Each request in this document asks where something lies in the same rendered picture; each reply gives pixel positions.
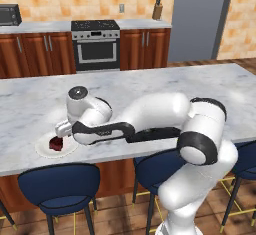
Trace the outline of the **wooden knife block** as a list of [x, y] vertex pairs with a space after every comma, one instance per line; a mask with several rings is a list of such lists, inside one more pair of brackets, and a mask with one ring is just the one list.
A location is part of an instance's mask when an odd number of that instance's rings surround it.
[[159, 20], [161, 18], [162, 10], [163, 10], [163, 5], [161, 3], [161, 0], [156, 0], [154, 9], [153, 9], [152, 19]]

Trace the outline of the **steel oven range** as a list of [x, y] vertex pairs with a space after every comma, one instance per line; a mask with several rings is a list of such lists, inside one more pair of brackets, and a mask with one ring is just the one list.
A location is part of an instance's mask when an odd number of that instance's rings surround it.
[[77, 72], [120, 69], [120, 27], [115, 20], [71, 22]]

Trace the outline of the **dark red steak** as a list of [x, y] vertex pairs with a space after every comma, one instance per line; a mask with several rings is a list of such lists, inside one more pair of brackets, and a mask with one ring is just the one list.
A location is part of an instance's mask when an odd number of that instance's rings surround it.
[[59, 137], [53, 137], [49, 141], [49, 148], [55, 151], [61, 151], [63, 148], [63, 139]]

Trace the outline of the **wooden island base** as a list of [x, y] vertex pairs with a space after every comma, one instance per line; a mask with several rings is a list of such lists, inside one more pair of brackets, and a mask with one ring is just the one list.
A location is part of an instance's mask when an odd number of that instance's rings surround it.
[[[134, 188], [134, 164], [132, 159], [98, 163], [100, 187], [97, 198], [123, 195]], [[18, 186], [18, 175], [0, 177], [0, 200], [10, 213], [35, 209]]]

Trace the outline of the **white round plate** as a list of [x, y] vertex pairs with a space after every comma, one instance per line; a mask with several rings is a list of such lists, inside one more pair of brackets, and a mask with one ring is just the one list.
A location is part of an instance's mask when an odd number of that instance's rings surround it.
[[65, 136], [63, 138], [63, 148], [60, 151], [55, 151], [49, 148], [49, 142], [56, 136], [55, 132], [48, 132], [39, 138], [35, 143], [36, 152], [45, 158], [61, 158], [74, 152], [79, 144], [73, 139], [72, 136]]

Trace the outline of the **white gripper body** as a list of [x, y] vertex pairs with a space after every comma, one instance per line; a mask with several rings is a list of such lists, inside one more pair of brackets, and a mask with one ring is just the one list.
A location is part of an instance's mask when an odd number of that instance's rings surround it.
[[59, 122], [55, 126], [55, 133], [59, 138], [70, 136], [72, 134], [72, 124], [68, 120]]

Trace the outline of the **brown wooden base cupboards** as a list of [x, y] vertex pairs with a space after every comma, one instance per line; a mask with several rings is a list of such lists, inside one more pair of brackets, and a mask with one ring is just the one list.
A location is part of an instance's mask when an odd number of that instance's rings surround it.
[[170, 32], [170, 28], [121, 30], [120, 69], [165, 68]]
[[70, 32], [0, 34], [0, 79], [75, 73]]

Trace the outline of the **grey steel fridge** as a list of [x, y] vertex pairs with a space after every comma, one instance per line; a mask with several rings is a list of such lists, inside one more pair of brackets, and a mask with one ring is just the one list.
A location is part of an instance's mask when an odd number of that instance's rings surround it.
[[169, 62], [216, 59], [230, 0], [174, 0]]

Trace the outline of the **black microwave oven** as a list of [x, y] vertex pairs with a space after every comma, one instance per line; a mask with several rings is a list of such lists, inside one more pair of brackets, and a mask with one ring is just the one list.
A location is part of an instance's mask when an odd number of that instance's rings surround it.
[[0, 26], [19, 26], [21, 23], [18, 4], [0, 4]]

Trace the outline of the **black tray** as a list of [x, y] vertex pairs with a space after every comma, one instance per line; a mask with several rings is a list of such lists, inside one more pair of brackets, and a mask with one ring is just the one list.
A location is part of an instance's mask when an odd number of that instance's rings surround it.
[[175, 138], [180, 135], [181, 130], [175, 127], [165, 128], [151, 128], [140, 131], [130, 137], [126, 138], [128, 143], [145, 142], [152, 140], [162, 140], [168, 138]]

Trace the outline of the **blue bar stool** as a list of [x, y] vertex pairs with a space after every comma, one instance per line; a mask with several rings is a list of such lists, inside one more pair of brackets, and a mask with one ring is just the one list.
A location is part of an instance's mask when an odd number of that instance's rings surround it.
[[18, 176], [18, 185], [25, 198], [46, 215], [49, 235], [55, 235], [53, 217], [81, 210], [85, 211], [90, 235], [95, 235], [89, 203], [96, 205], [100, 185], [96, 165], [64, 163], [33, 168]]
[[233, 183], [232, 194], [222, 220], [220, 232], [223, 232], [228, 216], [231, 215], [230, 211], [235, 201], [241, 181], [243, 179], [256, 181], [256, 140], [236, 143], [235, 146], [238, 150], [238, 160], [231, 170], [235, 175], [235, 182]]
[[4, 206], [4, 204], [2, 203], [2, 201], [0, 200], [0, 210], [3, 212], [3, 216], [0, 217], [0, 219], [7, 219], [10, 224], [12, 225], [13, 229], [15, 231], [17, 231], [17, 226], [14, 222], [14, 220], [12, 219], [11, 215], [9, 214], [8, 210], [6, 209], [6, 207]]
[[185, 164], [185, 161], [179, 156], [176, 149], [169, 149], [149, 156], [136, 157], [133, 159], [133, 164], [135, 180], [132, 202], [136, 202], [138, 184], [141, 184], [150, 192], [146, 225], [146, 235], [150, 235], [154, 200], [155, 196], [158, 194], [158, 188], [163, 182], [179, 170]]

